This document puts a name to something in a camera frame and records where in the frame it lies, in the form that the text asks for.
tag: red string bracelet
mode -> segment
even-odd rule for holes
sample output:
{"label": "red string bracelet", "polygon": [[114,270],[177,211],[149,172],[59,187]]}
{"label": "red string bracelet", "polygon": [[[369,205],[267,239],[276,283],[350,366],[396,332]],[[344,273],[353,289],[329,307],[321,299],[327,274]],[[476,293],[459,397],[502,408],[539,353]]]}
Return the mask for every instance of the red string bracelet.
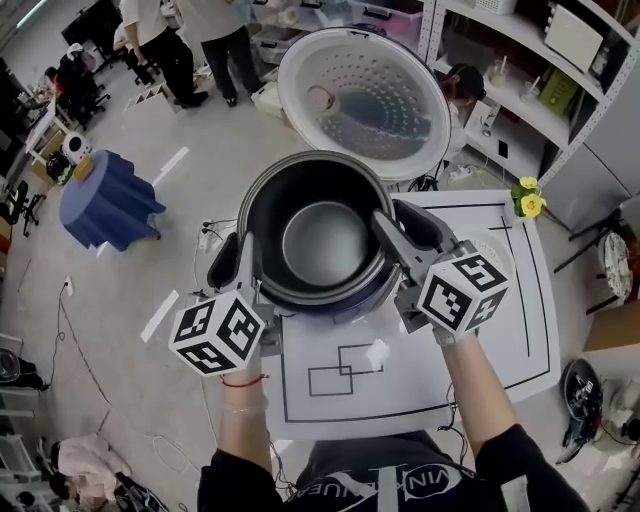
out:
{"label": "red string bracelet", "polygon": [[269,376],[265,375],[264,373],[262,375],[260,375],[258,378],[253,379],[251,382],[247,382],[246,384],[227,384],[224,379],[222,379],[222,384],[224,384],[225,386],[227,386],[228,388],[248,388],[249,386],[253,386],[254,384],[257,384],[258,382],[260,382],[262,379],[268,379]]}

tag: blue tablecloth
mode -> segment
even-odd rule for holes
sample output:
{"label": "blue tablecloth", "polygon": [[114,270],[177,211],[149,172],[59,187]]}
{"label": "blue tablecloth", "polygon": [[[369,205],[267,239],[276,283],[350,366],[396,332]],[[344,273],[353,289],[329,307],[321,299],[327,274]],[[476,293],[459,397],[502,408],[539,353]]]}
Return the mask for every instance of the blue tablecloth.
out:
{"label": "blue tablecloth", "polygon": [[133,163],[104,150],[91,159],[87,179],[71,179],[64,188],[60,221],[67,231],[87,248],[109,242],[120,252],[136,240],[160,236],[147,219],[166,208],[153,187],[133,174]]}

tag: yellow flower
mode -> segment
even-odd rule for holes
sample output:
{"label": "yellow flower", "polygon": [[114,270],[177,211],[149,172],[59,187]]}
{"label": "yellow flower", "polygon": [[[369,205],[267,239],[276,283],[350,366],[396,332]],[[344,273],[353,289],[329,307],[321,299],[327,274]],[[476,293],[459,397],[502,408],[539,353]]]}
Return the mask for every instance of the yellow flower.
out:
{"label": "yellow flower", "polygon": [[524,213],[525,217],[537,217],[540,215],[542,207],[546,205],[547,202],[536,194],[529,194],[520,200],[522,213]]}
{"label": "yellow flower", "polygon": [[538,188],[538,180],[532,176],[525,176],[524,178],[520,178],[520,185],[524,188],[535,190]]}

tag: concrete floor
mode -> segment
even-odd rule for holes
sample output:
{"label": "concrete floor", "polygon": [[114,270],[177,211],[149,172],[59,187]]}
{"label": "concrete floor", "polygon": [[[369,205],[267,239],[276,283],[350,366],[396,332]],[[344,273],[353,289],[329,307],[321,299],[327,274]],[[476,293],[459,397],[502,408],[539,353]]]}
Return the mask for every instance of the concrete floor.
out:
{"label": "concrete floor", "polygon": [[[72,276],[75,295],[65,306],[75,335],[106,398],[85,370],[70,330],[60,341],[55,380],[50,390],[30,403],[35,420],[16,422],[29,439],[51,440],[95,432],[109,410],[102,435],[131,465],[135,477],[152,488],[171,510],[182,502],[196,508],[198,472],[216,443],[207,420],[203,388],[195,373],[167,349],[173,314],[160,324],[148,343],[140,333],[167,295],[176,290],[178,305],[196,289],[193,254],[197,231],[206,219],[233,219],[251,182],[271,163],[308,149],[293,131],[257,111],[246,97],[235,109],[213,94],[197,110],[180,111],[171,122],[149,121],[143,127],[126,121],[122,111],[140,88],[133,75],[115,68],[104,75],[112,99],[107,113],[90,130],[95,148],[121,154],[136,164],[136,174],[153,182],[161,167],[180,148],[189,153],[157,185],[158,200],[167,211],[156,218],[163,236],[144,241],[120,254],[107,247],[98,256],[86,250],[60,225],[61,190],[55,189],[40,210],[40,226],[26,239],[14,234],[0,309],[0,329],[25,340],[24,357],[37,364],[48,380],[56,336],[57,299],[65,276]],[[490,174],[456,182],[451,188],[501,186]],[[572,251],[563,228],[541,218],[538,229],[550,268]],[[198,256],[199,286],[213,255]],[[589,331],[584,311],[597,297],[589,288],[592,261],[585,258],[553,280],[563,360],[580,354]],[[204,382],[214,423],[218,418],[219,381]],[[560,441],[567,416],[557,389],[517,404],[519,417],[540,444],[549,461],[562,453]],[[459,439],[451,433],[432,433],[452,455]],[[191,461],[162,438],[180,446]],[[295,480],[306,462],[311,443],[296,442],[283,454],[287,477]],[[572,485],[595,510],[627,476],[626,455],[615,459],[585,449],[561,468]]]}

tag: perforated inner lid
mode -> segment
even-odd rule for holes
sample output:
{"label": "perforated inner lid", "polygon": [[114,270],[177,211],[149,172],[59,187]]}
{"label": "perforated inner lid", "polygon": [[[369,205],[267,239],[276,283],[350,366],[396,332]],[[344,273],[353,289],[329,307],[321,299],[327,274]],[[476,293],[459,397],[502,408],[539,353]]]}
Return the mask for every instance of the perforated inner lid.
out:
{"label": "perforated inner lid", "polygon": [[436,79],[376,34],[338,28],[300,39],[280,65],[278,91],[309,144],[354,156],[383,179],[422,175],[446,152],[450,117]]}

